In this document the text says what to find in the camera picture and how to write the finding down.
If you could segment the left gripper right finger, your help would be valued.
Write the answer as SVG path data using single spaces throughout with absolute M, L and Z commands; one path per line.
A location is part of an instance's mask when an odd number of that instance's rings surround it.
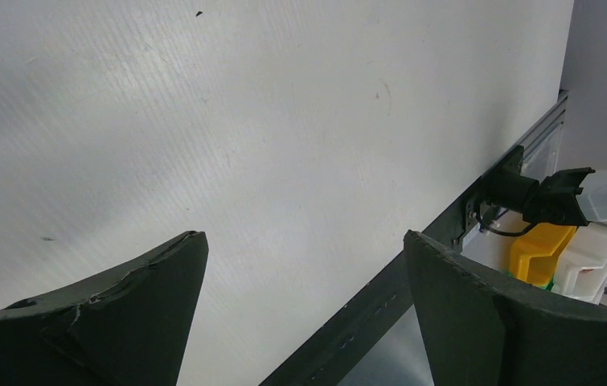
M 539 289 L 410 231 L 404 256 L 437 385 L 607 385 L 607 307 Z

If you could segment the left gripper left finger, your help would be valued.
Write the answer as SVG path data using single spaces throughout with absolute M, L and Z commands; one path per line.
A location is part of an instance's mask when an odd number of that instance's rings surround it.
M 0 385 L 174 385 L 208 258 L 203 232 L 0 309 Z

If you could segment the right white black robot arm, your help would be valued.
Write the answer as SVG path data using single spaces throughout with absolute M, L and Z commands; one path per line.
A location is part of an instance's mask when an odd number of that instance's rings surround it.
M 480 229 L 498 236 L 523 236 L 539 224 L 584 227 L 607 223 L 607 170 L 559 170 L 541 181 L 500 170 L 486 176 L 483 187 L 477 204 L 515 211 L 527 223 L 522 231 L 494 230 L 492 221 L 478 209 L 475 218 Z

